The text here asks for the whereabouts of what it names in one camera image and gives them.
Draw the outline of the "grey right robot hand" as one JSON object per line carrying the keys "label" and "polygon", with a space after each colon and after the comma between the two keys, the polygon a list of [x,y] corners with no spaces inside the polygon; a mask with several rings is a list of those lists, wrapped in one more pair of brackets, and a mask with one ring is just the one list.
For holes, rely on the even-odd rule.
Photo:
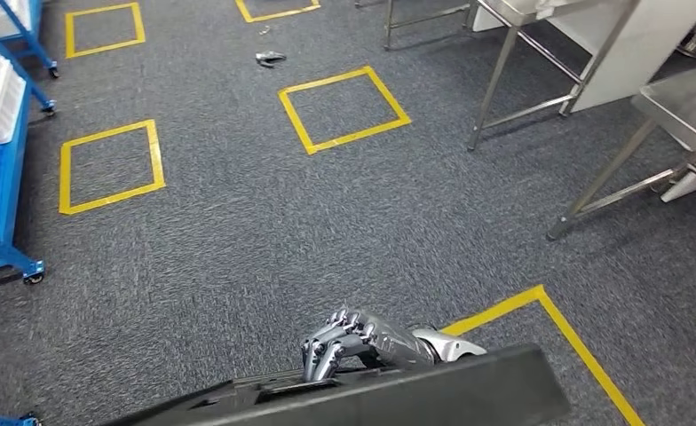
{"label": "grey right robot hand", "polygon": [[356,357],[368,368],[414,369],[435,364],[429,344],[412,332],[372,313],[350,308],[333,312],[301,343],[306,383],[333,377],[344,359]]}

